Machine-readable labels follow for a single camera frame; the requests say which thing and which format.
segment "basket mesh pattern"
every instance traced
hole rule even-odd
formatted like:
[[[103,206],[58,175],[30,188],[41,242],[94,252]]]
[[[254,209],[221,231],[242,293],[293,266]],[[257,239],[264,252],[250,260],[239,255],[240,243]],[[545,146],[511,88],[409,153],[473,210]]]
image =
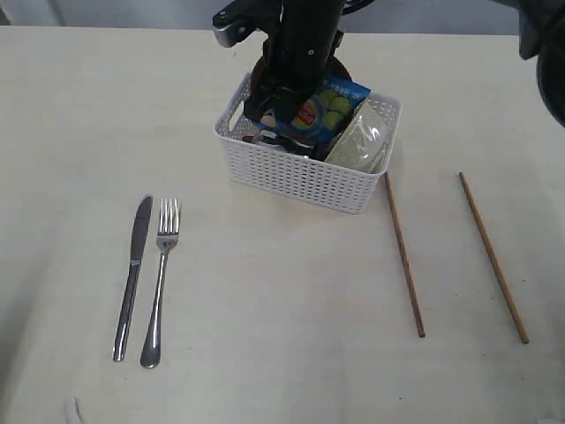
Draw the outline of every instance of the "basket mesh pattern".
[[[369,103],[383,117],[391,131],[381,169],[376,174],[366,174],[241,141],[242,137],[258,131],[243,115],[237,118],[230,129],[230,120],[248,96],[249,75],[215,124],[215,132],[222,143],[233,180],[352,214],[365,210],[379,177],[388,167],[400,117],[399,101],[370,94]]]

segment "metal fork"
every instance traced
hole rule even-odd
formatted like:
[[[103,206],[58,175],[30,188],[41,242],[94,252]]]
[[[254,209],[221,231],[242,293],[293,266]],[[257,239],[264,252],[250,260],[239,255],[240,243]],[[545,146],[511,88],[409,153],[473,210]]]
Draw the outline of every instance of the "metal fork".
[[[141,366],[145,368],[156,367],[161,360],[162,290],[165,284],[165,270],[167,269],[169,252],[177,245],[178,241],[181,212],[179,203],[177,199],[161,199],[159,231],[157,232],[157,245],[161,249],[161,258],[159,260],[159,273],[157,274],[157,288],[155,289],[151,320],[147,328],[140,361]]]

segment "wooden chopstick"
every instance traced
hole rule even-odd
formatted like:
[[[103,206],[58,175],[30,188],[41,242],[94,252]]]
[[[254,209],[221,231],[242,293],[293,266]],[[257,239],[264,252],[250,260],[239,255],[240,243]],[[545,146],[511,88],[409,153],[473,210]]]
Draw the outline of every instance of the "wooden chopstick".
[[[467,201],[469,202],[469,206],[471,208],[471,212],[475,218],[475,222],[478,226],[478,231],[480,232],[480,237],[483,239],[483,243],[485,245],[486,253],[488,254],[488,259],[490,259],[491,264],[493,265],[494,274],[496,275],[496,279],[498,280],[498,284],[501,287],[502,294],[504,295],[504,299],[506,300],[506,304],[508,305],[508,309],[510,314],[512,315],[512,319],[514,320],[514,324],[516,325],[516,329],[518,330],[518,334],[522,339],[522,343],[530,343],[530,339],[528,338],[528,333],[526,332],[526,328],[522,324],[522,319],[520,318],[520,314],[518,313],[518,309],[516,308],[516,304],[512,299],[512,295],[510,294],[509,286],[506,283],[506,278],[502,274],[501,265],[496,258],[496,254],[494,254],[493,245],[491,243],[488,234],[486,233],[486,227],[483,224],[483,220],[480,217],[480,214],[477,209],[477,205],[475,205],[475,201],[473,199],[473,195],[471,193],[471,189],[467,184],[467,180],[462,172],[459,172],[459,178],[461,179],[461,184],[463,185],[463,189],[465,191],[465,195],[467,196]]]
[[[406,249],[404,247],[403,232],[400,229],[400,220],[398,219],[398,213],[396,212],[395,196],[392,194],[390,180],[388,179],[388,172],[385,172],[385,186],[387,187],[388,205],[390,206],[390,214],[392,215],[392,221],[395,225],[398,250],[400,251],[400,257],[403,262],[404,277],[406,278],[406,284],[408,285],[408,293],[410,294],[410,302],[412,304],[412,311],[414,312],[416,328],[418,329],[418,335],[420,337],[425,337],[426,332],[424,331],[424,323],[422,322],[420,306],[418,305],[418,298],[416,297],[416,287],[414,286],[414,280],[412,280],[410,264],[408,263],[408,255],[406,254]]]

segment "metal knife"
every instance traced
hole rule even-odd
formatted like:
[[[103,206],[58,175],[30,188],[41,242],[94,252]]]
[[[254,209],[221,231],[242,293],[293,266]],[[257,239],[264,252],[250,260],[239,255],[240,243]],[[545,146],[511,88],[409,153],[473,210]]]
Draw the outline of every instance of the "metal knife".
[[[124,360],[125,356],[125,346],[127,344],[127,336],[130,332],[130,322],[132,320],[133,301],[135,300],[135,290],[138,285],[141,257],[143,256],[143,249],[147,238],[152,206],[153,197],[150,195],[145,196],[143,201],[139,204],[138,212],[135,214],[135,221],[133,222],[130,272],[127,276],[122,310],[120,311],[120,318],[117,322],[116,340],[114,340],[113,359],[115,362]]]

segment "knife handle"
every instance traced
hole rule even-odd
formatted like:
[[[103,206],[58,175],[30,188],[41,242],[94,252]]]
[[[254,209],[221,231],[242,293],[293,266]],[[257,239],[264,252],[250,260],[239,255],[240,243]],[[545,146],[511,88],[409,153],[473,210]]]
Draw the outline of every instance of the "knife handle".
[[[116,339],[114,340],[113,360],[120,362],[124,360],[125,346],[127,345],[127,337],[130,333],[130,323],[132,321],[133,301],[135,300],[135,291],[138,285],[140,261],[130,262],[130,271],[127,275],[127,283],[125,285],[124,300],[122,301],[122,309],[120,318],[117,322]]]

